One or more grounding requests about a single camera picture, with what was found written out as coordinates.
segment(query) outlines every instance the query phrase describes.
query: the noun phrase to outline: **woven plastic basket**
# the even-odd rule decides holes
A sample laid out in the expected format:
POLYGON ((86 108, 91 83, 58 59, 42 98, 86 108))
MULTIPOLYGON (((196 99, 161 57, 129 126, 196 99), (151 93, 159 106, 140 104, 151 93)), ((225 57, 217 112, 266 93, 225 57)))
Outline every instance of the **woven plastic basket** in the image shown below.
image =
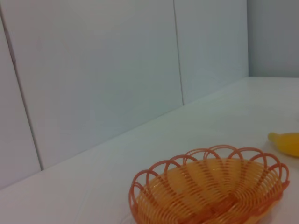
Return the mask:
POLYGON ((255 224, 281 199, 288 178, 285 164, 257 148, 194 149, 139 172, 129 205, 138 224, 255 224), (220 158, 217 149, 233 152, 220 158), (246 160, 247 151, 256 155, 246 160), (269 158, 275 161, 271 166, 269 158), (158 174, 155 170, 161 166, 158 174))

